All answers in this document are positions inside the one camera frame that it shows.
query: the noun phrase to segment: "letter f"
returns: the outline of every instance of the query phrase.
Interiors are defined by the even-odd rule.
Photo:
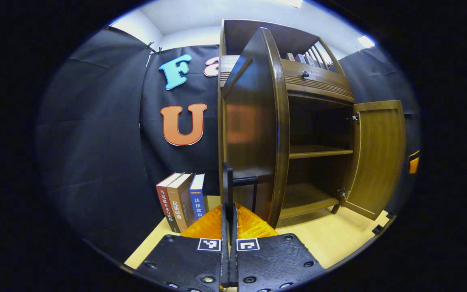
[[[167,78],[167,85],[165,85],[166,90],[173,89],[187,81],[187,77],[180,76],[180,72],[183,74],[189,72],[189,65],[187,65],[185,61],[188,62],[190,60],[192,60],[192,56],[185,54],[160,66],[160,70],[163,70],[165,78]]]

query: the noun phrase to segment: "cabinet door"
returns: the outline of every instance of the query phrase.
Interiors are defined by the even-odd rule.
[[[406,129],[400,100],[354,105],[354,152],[341,201],[356,213],[376,220],[397,186],[405,157]]]
[[[278,49],[259,28],[221,91],[223,161],[233,178],[258,176],[255,213],[275,226],[289,162],[289,105]],[[252,207],[253,187],[235,187],[233,199]]]

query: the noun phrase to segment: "red book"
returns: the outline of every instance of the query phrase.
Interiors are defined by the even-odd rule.
[[[172,211],[171,203],[169,200],[169,194],[167,193],[167,185],[170,185],[180,176],[181,174],[175,172],[156,185],[156,191],[158,192],[158,198],[160,199],[163,214],[165,214],[165,218],[167,218],[167,221],[169,222],[170,229],[176,233],[180,233],[180,228],[178,228],[176,218],[174,218],[174,213]]]

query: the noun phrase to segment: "black curtain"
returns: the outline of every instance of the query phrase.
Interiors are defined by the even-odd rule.
[[[397,214],[406,202],[416,178],[416,174],[409,174],[408,157],[421,148],[421,112],[413,87],[407,76],[377,47],[355,52],[339,62],[349,79],[356,103],[400,100],[403,105],[406,123],[405,159],[397,188],[385,207],[386,211]]]
[[[189,72],[180,73],[187,77],[182,85],[165,90],[167,79],[160,66],[179,56],[189,54]],[[152,54],[145,74],[141,93],[141,148],[149,187],[156,192],[155,185],[173,172],[205,173],[204,188],[208,195],[219,195],[217,154],[217,76],[207,77],[203,73],[205,62],[219,56],[219,45],[189,46]],[[185,135],[192,131],[192,113],[189,105],[204,103],[204,131],[202,138],[189,146],[174,146],[163,136],[164,107],[180,106],[179,131]]]
[[[35,133],[43,181],[60,215],[121,262],[163,218],[141,160],[149,54],[123,31],[98,32],[52,79]]]

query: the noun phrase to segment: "wooden floor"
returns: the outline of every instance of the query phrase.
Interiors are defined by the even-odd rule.
[[[221,203],[219,196],[208,198],[210,209]],[[378,224],[384,226],[389,220],[387,211],[382,211],[378,219],[373,221],[344,207],[337,214],[331,214],[331,209],[329,207],[300,217],[280,219],[276,227],[280,234],[297,235],[324,268],[329,268],[356,251],[374,236],[372,229]],[[167,220],[163,218],[124,264],[136,269],[165,234],[179,235],[170,231]]]

